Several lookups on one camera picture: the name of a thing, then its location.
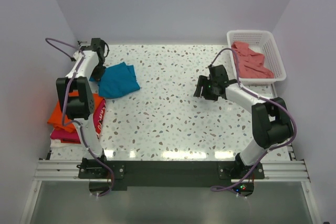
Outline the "blue t shirt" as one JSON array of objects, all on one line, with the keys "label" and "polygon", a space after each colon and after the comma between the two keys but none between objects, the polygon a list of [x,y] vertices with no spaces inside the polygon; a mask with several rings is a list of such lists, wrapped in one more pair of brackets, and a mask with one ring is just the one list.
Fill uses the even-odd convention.
[{"label": "blue t shirt", "polygon": [[140,90],[134,65],[127,65],[125,62],[106,68],[100,81],[93,77],[89,80],[97,83],[98,95],[106,99],[121,98]]}]

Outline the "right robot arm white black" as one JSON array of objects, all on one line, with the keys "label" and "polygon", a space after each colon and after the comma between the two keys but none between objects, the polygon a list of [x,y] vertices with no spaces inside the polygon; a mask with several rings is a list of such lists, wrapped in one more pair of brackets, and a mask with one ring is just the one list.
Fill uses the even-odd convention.
[{"label": "right robot arm white black", "polygon": [[274,147],[294,136],[291,117],[282,98],[270,99],[229,79],[223,65],[210,66],[209,76],[199,76],[194,97],[234,102],[251,114],[253,139],[226,169],[230,178],[246,178]]}]

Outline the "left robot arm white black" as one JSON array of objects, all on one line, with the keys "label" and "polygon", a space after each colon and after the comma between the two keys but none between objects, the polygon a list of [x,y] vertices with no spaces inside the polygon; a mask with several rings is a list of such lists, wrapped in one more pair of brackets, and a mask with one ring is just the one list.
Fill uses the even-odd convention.
[{"label": "left robot arm white black", "polygon": [[100,79],[105,71],[106,42],[93,38],[91,44],[80,47],[73,56],[75,65],[63,78],[56,80],[58,101],[62,111],[62,125],[65,118],[73,124],[84,150],[78,177],[81,179],[110,179],[111,172],[104,150],[99,143],[93,121],[95,100],[89,79]]}]

